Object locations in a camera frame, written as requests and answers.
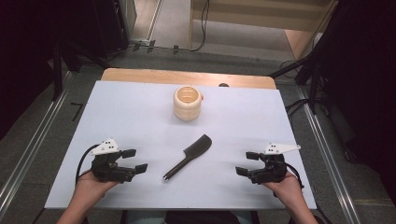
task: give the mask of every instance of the hand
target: hand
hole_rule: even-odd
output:
[[[57,223],[81,223],[91,208],[117,184],[100,182],[91,171],[86,172],[78,179],[72,200]]]
[[[306,205],[303,192],[297,178],[286,172],[285,178],[280,182],[270,182],[263,184],[271,189],[276,197],[286,206],[286,210],[296,223],[317,223],[311,211]]]

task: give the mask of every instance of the table surface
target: table surface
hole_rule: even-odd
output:
[[[65,208],[68,205],[82,153],[108,137],[113,137],[121,150],[137,149],[135,157],[119,159],[119,166],[134,167],[148,163],[148,170],[135,176],[131,183],[117,185],[96,207],[156,210],[284,208],[269,189],[252,185],[234,169],[235,166],[250,170],[263,167],[260,161],[247,160],[247,151],[262,152],[270,142],[296,144],[279,91],[194,84],[205,96],[202,112],[198,119],[184,122],[177,119],[172,111],[172,94],[181,86],[180,83],[139,83],[136,79],[139,76],[148,78],[147,74],[158,72],[153,76],[167,74],[168,80],[177,82],[177,76],[188,73],[107,69],[103,79],[113,77],[117,80],[115,77],[120,77],[117,75],[119,72],[123,80],[132,82],[98,81],[95,84],[55,179],[47,208]],[[217,79],[218,76],[225,75],[213,75],[212,79],[211,74],[201,74],[197,80],[206,79],[213,85],[219,81],[227,82],[230,86],[233,80],[236,87],[237,83],[243,83],[241,80],[252,78],[232,76],[234,79],[222,81]],[[184,158],[183,149],[204,133],[212,139],[212,147],[172,179],[163,181],[163,175]],[[299,151],[285,153],[284,156],[302,177],[308,206],[316,208]],[[92,158],[87,158],[82,170],[89,169],[91,161]]]

